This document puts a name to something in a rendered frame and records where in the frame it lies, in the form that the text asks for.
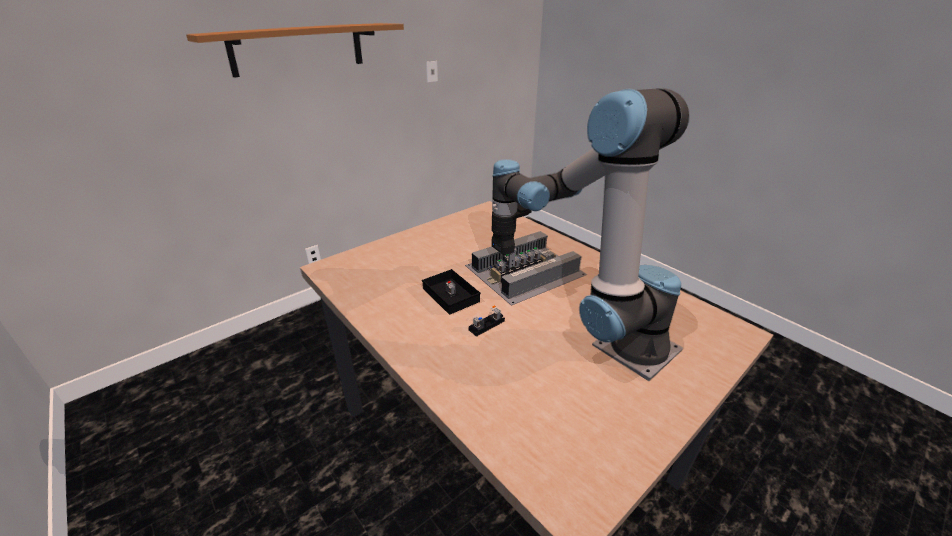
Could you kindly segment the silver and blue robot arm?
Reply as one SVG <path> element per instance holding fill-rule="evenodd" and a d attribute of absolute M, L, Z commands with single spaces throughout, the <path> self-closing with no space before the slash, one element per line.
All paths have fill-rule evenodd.
<path fill-rule="evenodd" d="M 494 201 L 531 211 L 578 195 L 605 176 L 599 274 L 579 313 L 593 337 L 643 366 L 669 356 L 669 327 L 681 289 L 674 273 L 640 265 L 649 170 L 658 163 L 659 150 L 677 141 L 689 122 L 682 96 L 663 89 L 625 89 L 602 97 L 588 120 L 593 149 L 559 172 L 528 178 L 518 173 L 518 162 L 500 160 L 492 175 Z"/>

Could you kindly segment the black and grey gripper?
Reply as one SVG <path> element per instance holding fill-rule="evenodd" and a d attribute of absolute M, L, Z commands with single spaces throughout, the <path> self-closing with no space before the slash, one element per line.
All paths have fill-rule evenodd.
<path fill-rule="evenodd" d="M 517 206 L 518 205 L 518 206 Z M 516 232 L 516 218 L 527 216 L 532 211 L 514 202 L 503 204 L 492 199 L 492 243 L 491 246 L 504 255 L 509 254 L 508 267 L 515 266 L 514 233 Z M 515 251 L 514 251 L 515 250 Z"/>

